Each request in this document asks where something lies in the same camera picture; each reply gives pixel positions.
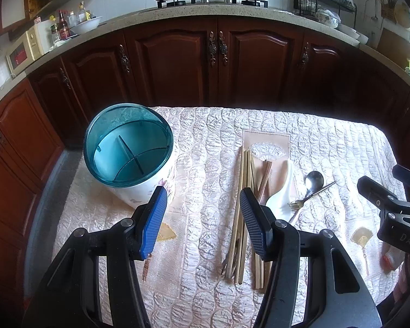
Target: blue gripper pad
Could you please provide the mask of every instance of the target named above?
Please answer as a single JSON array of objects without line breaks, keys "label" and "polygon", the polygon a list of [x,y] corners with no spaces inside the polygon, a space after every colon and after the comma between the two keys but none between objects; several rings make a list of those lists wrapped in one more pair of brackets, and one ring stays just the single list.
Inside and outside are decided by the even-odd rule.
[{"label": "blue gripper pad", "polygon": [[262,260],[270,261],[273,245],[273,229],[269,216],[263,211],[263,209],[269,211],[270,209],[259,205],[250,188],[244,188],[240,192],[240,209],[255,253],[257,253]]},{"label": "blue gripper pad", "polygon": [[167,191],[163,186],[157,186],[137,223],[136,238],[138,241],[141,239],[141,260],[145,260],[153,251],[166,207]]}]

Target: granite countertop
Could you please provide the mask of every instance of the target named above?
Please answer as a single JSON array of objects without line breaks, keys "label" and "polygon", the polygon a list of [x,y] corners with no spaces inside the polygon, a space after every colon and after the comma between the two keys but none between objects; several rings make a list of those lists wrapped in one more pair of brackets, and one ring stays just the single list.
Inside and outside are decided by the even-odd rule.
[{"label": "granite countertop", "polygon": [[134,26],[137,24],[142,24],[150,21],[157,21],[159,19],[168,19],[174,17],[185,17],[185,16],[245,16],[245,17],[257,17],[263,19],[272,19],[275,21],[281,21],[289,24],[294,24],[297,26],[309,28],[321,33],[324,33],[330,37],[339,39],[349,45],[359,48],[363,52],[369,54],[385,66],[387,66],[392,72],[397,74],[410,86],[410,76],[402,70],[393,61],[383,56],[379,52],[375,51],[371,47],[366,45],[361,45],[356,39],[321,23],[312,21],[310,19],[294,15],[292,13],[281,11],[275,8],[262,8],[255,6],[245,6],[245,5],[235,5],[226,3],[196,3],[187,4],[184,6],[176,6],[173,8],[150,8],[146,10],[137,11],[134,13],[129,13],[127,15],[119,16],[114,19],[106,21],[106,23],[98,28],[77,36],[71,39],[64,45],[55,48],[51,52],[48,52],[34,63],[29,65],[22,73],[20,73],[15,79],[10,80],[5,83],[0,91],[0,100],[23,78],[29,75],[31,72],[36,70],[38,67],[42,66],[46,62],[54,59],[60,54],[66,52],[79,44],[85,43],[86,41],[99,37],[103,34],[113,32],[115,30],[120,30],[129,26]]}]

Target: bundle of chopsticks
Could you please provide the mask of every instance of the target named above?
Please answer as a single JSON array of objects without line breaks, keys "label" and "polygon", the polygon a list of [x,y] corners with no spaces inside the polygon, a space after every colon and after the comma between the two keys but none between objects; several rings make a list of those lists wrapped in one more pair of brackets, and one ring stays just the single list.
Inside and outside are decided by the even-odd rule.
[{"label": "bundle of chopsticks", "polygon": [[[237,202],[234,212],[234,221],[231,233],[231,242],[228,254],[223,263],[222,275],[226,278],[234,278],[234,282],[243,283],[244,264],[246,259],[247,228],[240,212],[240,191],[250,188],[255,194],[257,201],[261,200],[271,171],[272,162],[266,163],[266,170],[261,178],[260,186],[255,184],[255,166],[252,154],[249,150],[241,152],[240,174],[238,181]],[[255,288],[262,289],[268,281],[270,263],[264,263],[258,254],[255,254]]]}]

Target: silver bolt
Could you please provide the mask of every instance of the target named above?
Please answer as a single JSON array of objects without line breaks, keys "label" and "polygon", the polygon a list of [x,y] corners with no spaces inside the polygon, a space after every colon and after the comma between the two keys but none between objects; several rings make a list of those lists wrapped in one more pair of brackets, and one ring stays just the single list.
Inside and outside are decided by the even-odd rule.
[{"label": "silver bolt", "polygon": [[327,238],[334,237],[334,232],[329,230],[329,229],[322,229],[320,232],[322,233],[323,236],[325,236]]},{"label": "silver bolt", "polygon": [[130,227],[132,225],[132,223],[134,223],[134,221],[132,220],[132,218],[124,218],[121,220],[120,224],[123,227]]},{"label": "silver bolt", "polygon": [[278,227],[278,228],[286,228],[286,227],[287,227],[287,222],[286,222],[285,220],[283,220],[283,219],[277,219],[277,220],[275,221],[275,225],[276,225],[276,227]]},{"label": "silver bolt", "polygon": [[85,228],[77,228],[73,231],[73,235],[75,237],[80,237],[83,236],[85,234]]}]

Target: gray floor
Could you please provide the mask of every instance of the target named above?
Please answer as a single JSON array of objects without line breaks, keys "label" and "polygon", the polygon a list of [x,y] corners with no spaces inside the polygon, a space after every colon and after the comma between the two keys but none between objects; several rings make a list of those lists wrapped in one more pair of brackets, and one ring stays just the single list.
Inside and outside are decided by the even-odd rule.
[{"label": "gray floor", "polygon": [[24,264],[24,297],[32,297],[51,263],[56,229],[82,157],[81,151],[65,150],[53,169],[42,193]]}]

